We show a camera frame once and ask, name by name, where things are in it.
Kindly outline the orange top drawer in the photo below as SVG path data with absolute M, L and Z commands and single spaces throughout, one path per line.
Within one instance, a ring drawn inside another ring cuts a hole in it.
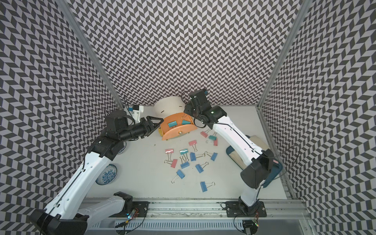
M 189 134 L 190 132 L 195 131 L 197 129 L 197 127 L 193 124 L 193 118 L 191 116 L 184 113 L 183 120 L 190 121 L 192 124 L 188 124 L 188 125 L 181 124 L 173 128 L 170 128 L 168 126 L 168 123 L 164 121 L 159 128 L 162 130 L 164 134 L 162 137 L 162 140 L 166 141 L 166 140 L 178 138 L 185 134 Z

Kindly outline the white round drawer cabinet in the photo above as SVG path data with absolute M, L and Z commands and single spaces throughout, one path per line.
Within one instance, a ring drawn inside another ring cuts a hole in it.
M 176 121 L 178 125 L 182 124 L 185 103 L 180 97 L 163 98 L 156 102 L 153 108 L 156 117 L 163 118 L 166 123 Z

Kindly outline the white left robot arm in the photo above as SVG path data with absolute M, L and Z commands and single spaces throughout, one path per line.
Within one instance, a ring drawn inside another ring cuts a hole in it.
M 131 116 L 115 110 L 106 118 L 106 126 L 88 148 L 83 163 L 69 182 L 43 210 L 35 209 L 29 221 L 42 235 L 83 235 L 87 229 L 114 214 L 130 214 L 133 197 L 117 192 L 113 197 L 80 209 L 80 205 L 100 174 L 110 165 L 124 147 L 135 138 L 148 137 L 163 123 L 159 117 L 142 117 L 129 125 Z

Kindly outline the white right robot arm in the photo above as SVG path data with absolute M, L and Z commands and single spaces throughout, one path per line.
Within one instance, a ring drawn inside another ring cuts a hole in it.
M 246 168 L 240 173 L 245 189 L 239 197 L 239 208 L 245 216 L 255 216 L 262 209 L 258 195 L 272 171 L 274 154 L 254 144 L 238 129 L 227 113 L 218 105 L 212 106 L 207 90 L 189 94 L 184 113 L 201 121 L 224 138 L 242 159 Z

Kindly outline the pink binder clip far right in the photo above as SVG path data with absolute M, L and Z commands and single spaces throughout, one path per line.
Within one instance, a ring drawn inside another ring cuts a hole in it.
M 204 138 L 207 138 L 209 136 L 210 129 L 201 131 L 200 135 L 202 135 Z

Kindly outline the pink binder clip centre top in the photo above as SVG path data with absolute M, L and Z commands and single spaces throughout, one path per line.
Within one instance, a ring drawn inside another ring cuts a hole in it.
M 197 146 L 196 146 L 197 145 L 197 140 L 190 141 L 189 145 L 193 148 L 194 152 L 198 151 Z

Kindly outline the pink binder clip lower left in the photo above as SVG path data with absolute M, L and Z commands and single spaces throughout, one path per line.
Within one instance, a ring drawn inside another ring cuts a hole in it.
M 178 160 L 177 159 L 173 159 L 172 161 L 165 160 L 164 163 L 169 164 L 170 167 L 172 167 L 172 168 L 176 168 Z

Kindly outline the blue binder clip centre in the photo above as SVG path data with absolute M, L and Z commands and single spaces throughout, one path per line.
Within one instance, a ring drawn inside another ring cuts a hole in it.
M 201 158 L 201 157 L 205 157 L 205 153 L 204 154 L 196 154 L 195 152 L 190 153 L 190 160 L 192 162 L 196 161 L 198 158 Z

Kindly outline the blue binder clip centre low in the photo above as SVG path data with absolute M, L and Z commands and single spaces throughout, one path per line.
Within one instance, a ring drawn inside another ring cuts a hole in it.
M 181 169 L 184 169 L 184 168 L 190 166 L 190 163 L 185 159 L 185 157 L 181 156 L 180 160 L 181 160 L 181 164 L 180 164 Z

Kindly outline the blue binder clip lower left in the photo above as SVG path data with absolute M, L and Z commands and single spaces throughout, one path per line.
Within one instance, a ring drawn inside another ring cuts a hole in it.
M 179 169 L 176 172 L 176 176 L 171 180 L 171 183 L 174 184 L 178 178 L 183 179 L 184 177 L 185 177 L 185 174 L 183 173 L 182 170 Z

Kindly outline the blue binder clip mid right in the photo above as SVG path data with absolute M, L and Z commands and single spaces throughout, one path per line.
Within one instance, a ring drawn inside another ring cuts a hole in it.
M 199 173 L 202 173 L 204 171 L 204 168 L 208 165 L 209 163 L 208 162 L 205 162 L 203 164 L 196 164 L 195 165 L 195 168 L 197 169 L 197 171 Z

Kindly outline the blue binder clip bottom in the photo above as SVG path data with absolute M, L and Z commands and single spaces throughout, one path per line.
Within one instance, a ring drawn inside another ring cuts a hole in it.
M 200 187 L 202 192 L 207 192 L 209 187 L 215 186 L 215 182 L 206 183 L 206 182 L 200 182 Z

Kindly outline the blue patterned bowl far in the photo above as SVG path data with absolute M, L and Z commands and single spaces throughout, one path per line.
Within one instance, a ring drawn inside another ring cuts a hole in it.
M 122 147 L 122 149 L 117 153 L 118 155 L 119 154 L 122 154 L 125 150 L 126 150 L 126 147 L 127 147 L 127 142 L 124 142 L 123 143 L 123 147 Z

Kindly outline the blue patterned bowl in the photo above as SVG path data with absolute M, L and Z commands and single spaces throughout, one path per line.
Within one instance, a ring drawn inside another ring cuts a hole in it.
M 118 169 L 115 165 L 109 164 L 96 179 L 96 184 L 104 186 L 112 183 L 118 175 Z
M 127 147 L 127 142 L 124 142 L 123 143 L 123 147 L 122 147 L 122 149 L 117 153 L 118 155 L 119 154 L 122 154 L 125 150 L 126 150 L 126 147 Z

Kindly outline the beige cloth napkin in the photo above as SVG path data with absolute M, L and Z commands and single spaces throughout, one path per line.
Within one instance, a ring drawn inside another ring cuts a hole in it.
M 258 147 L 260 147 L 262 150 L 269 149 L 269 145 L 267 145 L 262 139 L 260 139 L 256 135 L 251 136 L 249 140 Z M 247 167 L 240 155 L 235 150 L 229 153 L 228 155 L 241 169 L 245 169 Z

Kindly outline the blue patterned bowl near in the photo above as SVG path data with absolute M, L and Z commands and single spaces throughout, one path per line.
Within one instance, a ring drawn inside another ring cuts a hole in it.
M 118 169 L 115 165 L 109 164 L 96 179 L 96 184 L 104 186 L 112 183 L 118 175 Z

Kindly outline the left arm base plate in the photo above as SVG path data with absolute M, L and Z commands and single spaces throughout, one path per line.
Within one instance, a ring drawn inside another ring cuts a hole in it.
M 147 216 L 149 210 L 149 202 L 148 201 L 135 201 L 132 203 L 132 206 L 127 206 L 126 209 L 126 216 L 128 219 L 133 217 L 137 218 L 145 218 Z

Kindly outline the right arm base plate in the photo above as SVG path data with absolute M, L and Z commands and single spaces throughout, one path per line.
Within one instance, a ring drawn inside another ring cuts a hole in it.
M 262 201 L 256 201 L 252 206 L 247 206 L 243 202 L 239 201 L 226 201 L 225 210 L 227 217 L 267 217 L 266 208 Z

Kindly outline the aluminium front rail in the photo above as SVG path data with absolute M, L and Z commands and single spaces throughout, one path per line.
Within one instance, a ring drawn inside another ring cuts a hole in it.
M 135 201 L 149 203 L 146 209 L 139 209 L 139 212 L 146 214 L 147 219 L 310 219 L 301 200 L 262 199 L 251 209 L 250 215 L 242 214 L 238 202 L 231 202 L 229 199 Z

